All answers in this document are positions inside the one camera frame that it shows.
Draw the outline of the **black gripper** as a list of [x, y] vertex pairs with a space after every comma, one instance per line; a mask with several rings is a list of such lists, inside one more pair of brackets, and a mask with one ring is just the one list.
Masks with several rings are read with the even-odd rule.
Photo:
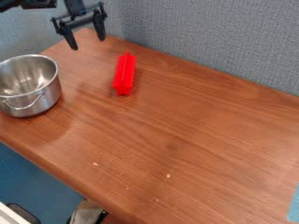
[[67, 13], [51, 19], [55, 31], [63, 35], [72, 50], [78, 50], [78, 43], [72, 29], [92, 23], [98, 32], [98, 38], [104, 41], [107, 38], [104, 21], [108, 14], [102, 1], [92, 5], [86, 5], [83, 1], [64, 2]]

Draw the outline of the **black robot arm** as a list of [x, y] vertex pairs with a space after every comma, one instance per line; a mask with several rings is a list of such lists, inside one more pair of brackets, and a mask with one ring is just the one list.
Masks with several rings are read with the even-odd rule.
[[[64, 37], [70, 48], [78, 50], [78, 42], [72, 30], [94, 24], [98, 38], [104, 41], [107, 38], [106, 19], [108, 14], [104, 9], [104, 3], [99, 1], [87, 6], [84, 0], [63, 0], [67, 13], [51, 19], [55, 31]], [[0, 13], [12, 8], [21, 7], [24, 10], [54, 9], [58, 7], [58, 0], [0, 0]]]

